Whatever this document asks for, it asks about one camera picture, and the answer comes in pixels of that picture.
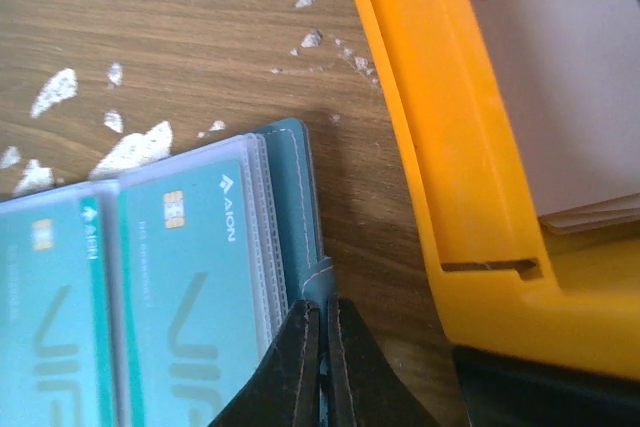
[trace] stitching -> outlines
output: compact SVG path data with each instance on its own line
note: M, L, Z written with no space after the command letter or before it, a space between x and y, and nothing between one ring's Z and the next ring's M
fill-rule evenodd
M298 401L300 400L300 390L302 389L302 373L304 372L304 362L305 355L307 353L307 340L309 338L309 308L305 309L304 313L305 322L304 324L304 341L302 343L302 362L300 362L300 373L298 374L298 388L296 389L296 403L293 406L293 420L295 422L296 416L298 415Z
M351 414L353 415L353 420L356 419L356 412L353 408L353 394L351 393L351 383L349 382L349 370L347 369L347 359L344 355L344 343L342 341L342 322L340 322L340 302L336 302L338 309L338 339L340 339L340 354L342 356L342 365L344 366L344 375L347 379L347 390L349 392L349 406L351 407Z
M293 130L291 129L278 129L271 130L266 132L264 135L276 134L278 132L289 132L291 135L291 140L293 140L293 147L296 152L296 169L298 171L298 187L300 188L300 207L302 207L302 220L304 224L304 241L305 247L307 248L307 268L311 268L311 248L309 247L309 232L307 230L307 215L304 209L304 191L302 189L302 171L300 169L300 153L298 152L298 141L296 140L295 135L293 135Z
M302 294L304 295L304 288L307 286L309 282L311 282L315 277L319 276L320 274L324 274L325 272L329 272L330 270L333 270L333 265L330 265L329 267L325 267L324 269L319 270L318 272L314 272L311 275L311 277L305 280L304 284L302 284Z

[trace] wooden table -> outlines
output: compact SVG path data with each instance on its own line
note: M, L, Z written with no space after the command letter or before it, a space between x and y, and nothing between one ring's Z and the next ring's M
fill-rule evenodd
M371 60L354 3L295 3L0 0L0 151L13 145L22 154L0 171L0 192L10 195L29 159L64 183L84 180L122 135L164 120L176 153L299 117L311 131L341 291L443 426L466 425L382 91L375 72L354 61ZM321 45L291 55L312 29ZM107 79L114 62L123 68L115 88ZM32 119L38 92L65 68L77 73L77 96ZM122 115L123 134L103 125L110 109ZM216 120L226 130L208 132Z

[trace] green stripe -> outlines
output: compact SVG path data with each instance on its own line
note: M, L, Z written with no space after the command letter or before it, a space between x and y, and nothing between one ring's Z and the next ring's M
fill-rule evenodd
M127 336L127 358L129 360L129 386L131 401L131 421L133 427L144 427L144 398L142 397L142 375L133 321L133 299L131 293L131 259L129 246L129 225L127 223L127 197L122 192L118 197L118 218L120 219L120 245L122 250L122 282L124 296L125 331Z
M81 217L85 227L95 228L96 248L95 256L87 251L89 267L91 269L91 284L93 294L93 322L96 332L96 361L99 378L99 402L101 425L115 426L115 401L113 393L113 370L111 357L111 333L109 325L109 301L107 297L107 282L104 265L104 239L102 235L100 206L95 197L85 197L80 202L80 212L89 208L97 212L88 221Z

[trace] teal card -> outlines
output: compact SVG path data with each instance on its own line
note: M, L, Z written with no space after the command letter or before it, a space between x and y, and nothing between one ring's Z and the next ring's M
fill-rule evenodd
M240 164L120 195L133 425L206 426L258 365Z
M0 215L0 425L115 424L100 226L94 197Z

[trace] yellow box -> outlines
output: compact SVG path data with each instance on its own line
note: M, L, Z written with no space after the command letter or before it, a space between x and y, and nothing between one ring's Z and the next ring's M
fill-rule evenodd
M543 234L469 0L355 0L447 337L640 380L640 225Z

